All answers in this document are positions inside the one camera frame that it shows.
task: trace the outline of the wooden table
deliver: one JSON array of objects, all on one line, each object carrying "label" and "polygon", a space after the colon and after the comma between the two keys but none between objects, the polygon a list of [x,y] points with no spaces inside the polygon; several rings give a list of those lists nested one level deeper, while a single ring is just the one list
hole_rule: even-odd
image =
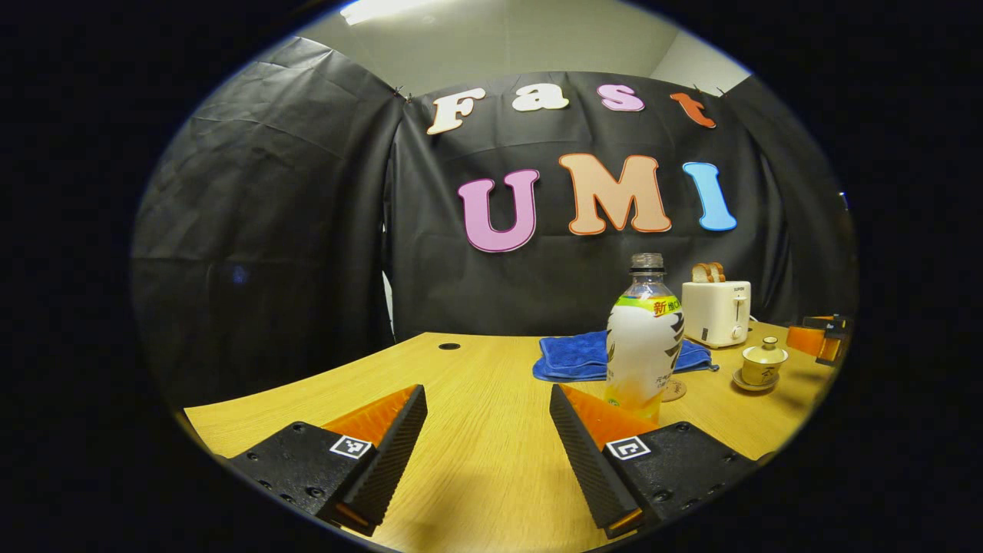
[{"label": "wooden table", "polygon": [[[717,372],[674,375],[687,393],[661,424],[689,421],[745,457],[778,450],[809,416],[833,368],[789,349],[779,383],[731,381],[741,351],[787,329],[752,323],[742,345],[712,350]],[[445,342],[459,349],[444,350]],[[537,380],[539,338],[424,334],[280,388],[185,410],[204,443],[232,457],[295,420],[318,425],[413,384],[429,415],[382,525],[371,538],[407,552],[580,552],[609,543],[594,525]],[[600,396],[604,382],[572,384]]]}]

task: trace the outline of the toaster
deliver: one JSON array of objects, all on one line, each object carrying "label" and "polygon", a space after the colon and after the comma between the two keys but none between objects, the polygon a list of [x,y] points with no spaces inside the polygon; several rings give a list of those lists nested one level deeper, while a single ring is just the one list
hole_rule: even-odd
[{"label": "toaster", "polygon": [[684,282],[683,334],[707,347],[725,347],[747,340],[751,315],[751,282]]}]

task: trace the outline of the letter a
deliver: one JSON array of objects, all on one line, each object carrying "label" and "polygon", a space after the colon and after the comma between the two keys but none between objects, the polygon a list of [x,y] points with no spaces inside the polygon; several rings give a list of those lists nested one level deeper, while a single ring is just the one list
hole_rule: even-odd
[{"label": "letter a", "polygon": [[542,108],[560,109],[570,103],[570,100],[563,97],[563,89],[549,83],[529,85],[515,93],[519,96],[512,100],[512,108],[516,111],[536,111]]}]

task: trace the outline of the bottle label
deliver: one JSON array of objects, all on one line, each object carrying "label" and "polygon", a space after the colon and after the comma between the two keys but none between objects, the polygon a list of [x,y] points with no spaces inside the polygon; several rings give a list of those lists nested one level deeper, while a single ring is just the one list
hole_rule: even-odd
[{"label": "bottle label", "polygon": [[621,296],[615,306],[641,307],[653,314],[654,317],[662,317],[679,311],[682,307],[675,296],[659,296],[642,299],[639,296]]}]

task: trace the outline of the blue cloth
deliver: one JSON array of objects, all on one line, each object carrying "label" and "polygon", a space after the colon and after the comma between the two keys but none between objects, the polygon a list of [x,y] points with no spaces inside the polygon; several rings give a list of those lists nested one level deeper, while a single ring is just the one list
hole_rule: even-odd
[{"label": "blue cloth", "polygon": [[[533,376],[548,382],[604,380],[607,377],[606,341],[607,331],[564,338],[542,338],[540,350],[543,356],[533,365]],[[673,373],[718,368],[720,367],[711,362],[709,349],[684,339]]]}]

